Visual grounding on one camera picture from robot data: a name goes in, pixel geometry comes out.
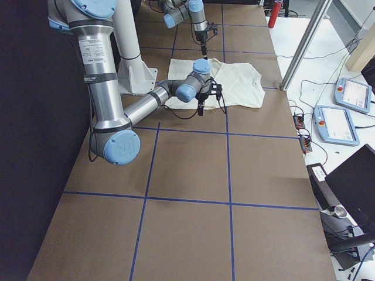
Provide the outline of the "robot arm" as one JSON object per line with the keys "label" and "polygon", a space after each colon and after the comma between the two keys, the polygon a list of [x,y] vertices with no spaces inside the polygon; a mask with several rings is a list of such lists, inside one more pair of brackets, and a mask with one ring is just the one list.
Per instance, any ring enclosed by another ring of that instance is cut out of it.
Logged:
{"label": "robot arm", "polygon": [[207,41],[209,39],[210,25],[206,20],[203,1],[158,1],[158,6],[163,13],[163,21],[168,29],[190,20],[194,29],[195,39],[200,46],[203,58],[207,57]]}
{"label": "robot arm", "polygon": [[84,82],[96,114],[90,152],[114,165],[132,162],[141,143],[133,126],[170,97],[204,102],[214,88],[207,58],[193,63],[181,80],[156,81],[157,70],[142,61],[130,1],[49,1],[51,28],[75,35]]}

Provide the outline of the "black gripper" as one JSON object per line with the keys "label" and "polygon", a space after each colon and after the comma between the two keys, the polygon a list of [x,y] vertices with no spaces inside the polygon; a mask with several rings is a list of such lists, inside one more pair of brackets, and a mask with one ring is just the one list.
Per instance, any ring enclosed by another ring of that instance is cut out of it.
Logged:
{"label": "black gripper", "polygon": [[204,101],[207,99],[206,94],[202,94],[201,92],[196,95],[196,99],[198,100],[198,115],[203,116],[204,114]]}
{"label": "black gripper", "polygon": [[207,41],[207,31],[206,30],[196,30],[195,31],[196,40],[200,44],[200,49],[202,52],[202,56],[205,60],[208,59],[207,56],[207,48],[206,48],[206,41]]}

